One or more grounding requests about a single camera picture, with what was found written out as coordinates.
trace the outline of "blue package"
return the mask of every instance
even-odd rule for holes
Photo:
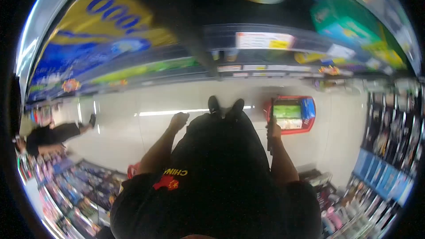
[[[381,179],[383,173],[385,172],[387,164],[385,162],[381,162],[380,165],[378,165],[375,174],[371,180],[371,185],[373,187],[376,187],[379,183],[379,180]]]
[[[360,175],[360,171],[363,168],[363,165],[365,163],[366,157],[368,157],[369,152],[365,151],[364,149],[360,149],[359,156],[357,157],[356,165],[354,166],[353,173],[356,175]]]
[[[364,162],[363,167],[361,168],[360,174],[359,174],[359,176],[362,179],[366,179],[366,176],[367,176],[367,174],[369,172],[369,169],[370,169],[370,167],[372,165],[372,161],[374,160],[374,158],[375,158],[374,155],[372,155],[372,153],[370,153],[370,152],[366,156],[365,162]]]
[[[409,184],[411,183],[411,178],[408,177],[406,174],[404,173],[399,173],[391,191],[389,192],[389,197],[393,198],[395,201],[400,201],[403,193],[405,192],[405,190],[407,189],[407,187],[409,186]]]
[[[301,99],[301,117],[302,119],[316,117],[315,104],[312,98]]]
[[[383,174],[381,182],[376,187],[377,192],[382,195],[383,199],[388,199],[389,193],[393,188],[399,173],[400,172],[398,172],[394,167],[387,166],[387,170]]]
[[[379,166],[380,162],[381,162],[381,160],[380,160],[380,159],[378,159],[378,158],[375,158],[375,157],[374,157],[374,159],[373,159],[373,161],[372,161],[372,164],[371,164],[371,166],[370,166],[369,172],[368,172],[368,174],[366,175],[366,180],[367,180],[369,183],[371,183],[371,182],[372,182],[372,178],[374,177],[375,172],[377,171],[377,169],[378,169],[378,166]]]

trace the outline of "black shorts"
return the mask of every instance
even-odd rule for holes
[[[68,139],[80,135],[80,130],[75,123],[58,125],[51,131],[51,139],[56,143],[62,143]]]

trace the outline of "box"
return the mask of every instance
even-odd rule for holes
[[[375,17],[354,0],[322,0],[310,12],[319,34],[357,46],[381,41]]]

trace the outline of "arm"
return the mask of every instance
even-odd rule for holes
[[[177,132],[186,125],[188,118],[189,114],[181,112],[173,116],[167,130],[141,159],[135,175],[154,173],[168,165],[174,138]]]
[[[270,170],[272,177],[278,186],[299,181],[298,172],[282,143],[280,133],[282,129],[277,125],[276,118],[273,118],[271,125],[273,126],[273,133],[268,140],[273,147],[273,160]]]
[[[38,153],[41,155],[50,154],[54,152],[60,152],[64,148],[61,144],[47,145],[47,146],[38,146]]]

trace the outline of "store aisle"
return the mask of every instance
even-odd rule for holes
[[[323,172],[335,171],[339,167],[327,164],[328,160],[337,159],[335,162],[343,166],[344,162],[350,164],[351,157],[357,157],[366,114],[350,112],[358,111],[361,104],[365,104],[365,94],[350,96],[320,93],[310,87],[309,82],[294,79],[204,81],[98,94],[62,105],[60,111],[55,113],[54,120],[56,124],[74,120],[85,123],[90,114],[95,112],[95,128],[66,142],[67,147],[88,161],[126,172],[128,165],[140,160],[161,136],[175,112],[190,110],[189,124],[197,116],[208,112],[207,101],[214,94],[223,108],[230,108],[237,98],[245,100],[244,111],[252,120],[265,149],[267,130],[263,104],[278,94],[312,96],[316,103],[316,120],[311,131],[283,136],[285,148],[297,169],[305,171],[320,167]],[[359,127],[362,127],[362,133],[353,133],[349,137],[349,131]],[[184,133],[185,129],[179,131],[174,146]],[[272,157],[266,153],[271,163]],[[327,159],[330,155],[340,157]],[[345,157],[349,157],[348,162],[343,160]]]

